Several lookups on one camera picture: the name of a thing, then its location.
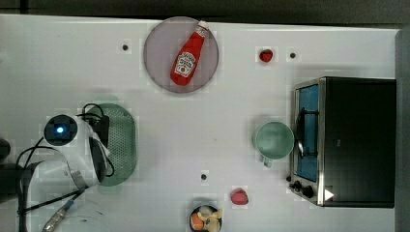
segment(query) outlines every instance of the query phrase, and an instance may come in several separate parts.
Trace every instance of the ketchup bottle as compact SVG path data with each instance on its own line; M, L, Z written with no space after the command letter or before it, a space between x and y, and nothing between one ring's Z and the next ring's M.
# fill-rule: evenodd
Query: ketchup bottle
M198 65L202 45L207 34L208 24L205 21L199 21L195 31L179 51L171 69L171 79L177 85L186 86L190 83Z

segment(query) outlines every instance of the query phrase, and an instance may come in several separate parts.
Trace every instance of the ketchup label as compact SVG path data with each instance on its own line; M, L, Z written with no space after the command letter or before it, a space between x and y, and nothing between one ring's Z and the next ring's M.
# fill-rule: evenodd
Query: ketchup label
M195 57L185 51L178 56L175 72L183 77L188 77L193 70L193 67L195 67Z
M200 27L200 26L196 27L195 32L198 33L199 36L201 36L201 37L205 37L205 35L208 33L208 31L205 28Z

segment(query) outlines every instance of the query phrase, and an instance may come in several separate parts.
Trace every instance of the orange food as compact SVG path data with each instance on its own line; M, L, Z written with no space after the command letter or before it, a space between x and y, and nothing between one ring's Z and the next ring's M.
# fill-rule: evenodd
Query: orange food
M199 218L197 214L190 216L190 224L194 230L201 230L204 227L204 222Z

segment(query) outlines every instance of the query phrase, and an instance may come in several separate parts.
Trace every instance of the oven window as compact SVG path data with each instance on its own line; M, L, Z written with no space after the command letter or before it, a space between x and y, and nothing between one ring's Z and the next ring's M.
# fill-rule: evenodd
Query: oven window
M312 85L300 90L299 112L314 112L319 108L319 87ZM296 174L305 179L316 182L317 179L317 115L303 114L305 117L303 133L303 157L298 156Z

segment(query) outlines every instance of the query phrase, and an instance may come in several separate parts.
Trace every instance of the pink plate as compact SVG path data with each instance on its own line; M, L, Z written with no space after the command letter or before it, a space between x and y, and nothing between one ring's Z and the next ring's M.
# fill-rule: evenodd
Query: pink plate
M190 17L171 17L156 26L144 45L145 68L151 78L163 89L174 93L188 93L204 86L217 70L219 51L210 32L205 38L198 67L187 86L175 84L171 68L181 47L195 30L198 21Z

